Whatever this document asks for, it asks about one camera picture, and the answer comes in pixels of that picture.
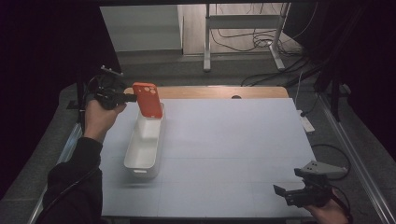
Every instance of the metal rail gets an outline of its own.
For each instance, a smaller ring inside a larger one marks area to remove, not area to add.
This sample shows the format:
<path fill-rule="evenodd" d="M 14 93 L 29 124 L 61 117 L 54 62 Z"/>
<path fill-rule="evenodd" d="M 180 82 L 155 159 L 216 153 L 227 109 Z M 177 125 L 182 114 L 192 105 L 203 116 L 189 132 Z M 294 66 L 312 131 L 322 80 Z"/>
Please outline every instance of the metal rail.
<path fill-rule="evenodd" d="M 356 148 L 353 146 L 350 141 L 347 132 L 345 131 L 341 122 L 337 122 L 332 115 L 330 110 L 330 104 L 327 101 L 326 97 L 319 96 L 319 100 L 321 102 L 322 108 L 329 120 L 332 128 L 334 129 L 335 134 L 337 135 L 338 140 L 341 142 L 346 154 L 350 158 L 352 166 L 356 170 L 356 174 L 361 181 L 364 189 L 366 190 L 367 195 L 369 196 L 372 204 L 378 213 L 379 217 L 384 224 L 396 224 L 396 220 L 394 215 L 392 214 L 388 202 L 379 189 L 378 185 L 375 183 L 369 172 L 367 171 L 366 166 L 364 165 L 361 157 L 359 156 Z"/>
<path fill-rule="evenodd" d="M 69 138 L 67 139 L 66 144 L 64 145 L 64 150 L 62 150 L 62 154 L 59 157 L 57 163 L 67 161 L 70 159 L 70 157 L 73 154 L 74 148 L 76 146 L 77 140 L 81 137 L 82 131 L 79 123 L 76 123 L 72 132 L 69 135 Z M 43 196 L 44 192 L 46 192 L 47 186 L 44 188 L 43 192 L 41 193 L 40 198 L 38 199 L 37 204 L 35 205 L 35 209 L 33 210 L 32 215 L 29 218 L 29 221 L 27 222 L 28 224 L 34 224 L 35 220 L 37 219 L 38 215 L 40 212 L 43 210 Z"/>

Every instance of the human hand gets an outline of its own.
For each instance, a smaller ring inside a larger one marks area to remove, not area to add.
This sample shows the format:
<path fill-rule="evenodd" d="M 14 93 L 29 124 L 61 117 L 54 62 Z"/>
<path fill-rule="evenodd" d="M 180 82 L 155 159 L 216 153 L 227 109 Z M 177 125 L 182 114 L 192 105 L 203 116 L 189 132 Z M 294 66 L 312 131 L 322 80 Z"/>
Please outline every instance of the human hand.
<path fill-rule="evenodd" d="M 333 200 L 329 200 L 323 207 L 308 205 L 304 207 L 317 220 L 318 224 L 347 224 L 344 210 Z"/>
<path fill-rule="evenodd" d="M 107 131 L 116 121 L 117 115 L 122 112 L 125 107 L 126 104 L 123 104 L 117 105 L 114 109 L 105 110 L 97 100 L 89 101 L 85 111 L 84 137 L 89 137 L 102 143 Z"/>

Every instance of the table leg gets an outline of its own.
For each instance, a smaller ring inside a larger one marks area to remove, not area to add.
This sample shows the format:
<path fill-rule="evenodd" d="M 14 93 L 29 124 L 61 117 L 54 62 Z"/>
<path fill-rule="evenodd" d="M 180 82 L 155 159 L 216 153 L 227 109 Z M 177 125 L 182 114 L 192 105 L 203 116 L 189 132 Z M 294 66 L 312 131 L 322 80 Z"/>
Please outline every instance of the table leg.
<path fill-rule="evenodd" d="M 276 28 L 274 40 L 269 47 L 269 49 L 271 50 L 271 54 L 273 55 L 273 58 L 275 60 L 277 70 L 279 71 L 285 70 L 285 65 L 279 57 L 277 42 L 279 41 L 280 34 L 282 33 L 283 25 L 285 24 L 286 14 L 288 13 L 289 5 L 290 3 L 285 3 L 285 6 L 283 6 L 282 11 L 280 12 L 280 18 L 278 26 Z"/>
<path fill-rule="evenodd" d="M 210 72 L 210 4 L 206 4 L 206 17 L 205 17 L 205 51 L 204 51 L 204 71 Z"/>

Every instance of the white plastic tray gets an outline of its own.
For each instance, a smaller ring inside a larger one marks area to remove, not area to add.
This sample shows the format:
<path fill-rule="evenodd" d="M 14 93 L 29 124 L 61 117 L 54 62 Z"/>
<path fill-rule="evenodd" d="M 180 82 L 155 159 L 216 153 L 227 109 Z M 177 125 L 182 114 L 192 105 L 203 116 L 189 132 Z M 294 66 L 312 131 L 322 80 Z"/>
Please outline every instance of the white plastic tray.
<path fill-rule="evenodd" d="M 159 172 L 165 126 L 164 104 L 161 107 L 161 119 L 146 118 L 138 113 L 124 159 L 124 165 L 136 177 L 153 178 Z"/>

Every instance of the person's arm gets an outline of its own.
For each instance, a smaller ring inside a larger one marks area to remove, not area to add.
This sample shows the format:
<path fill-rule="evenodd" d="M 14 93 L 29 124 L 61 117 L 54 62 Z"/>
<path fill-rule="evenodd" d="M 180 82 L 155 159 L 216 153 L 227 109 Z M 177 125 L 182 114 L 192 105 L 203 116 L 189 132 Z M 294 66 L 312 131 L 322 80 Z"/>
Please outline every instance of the person's arm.
<path fill-rule="evenodd" d="M 113 126 L 117 115 L 126 105 L 104 110 L 99 102 L 92 100 L 86 110 L 86 127 L 71 159 L 56 165 L 48 176 L 48 189 L 43 198 L 43 211 L 65 189 L 84 175 L 90 177 L 65 194 L 48 212 L 40 217 L 40 223 L 99 223 L 102 213 L 102 171 L 98 168 L 102 142 Z"/>

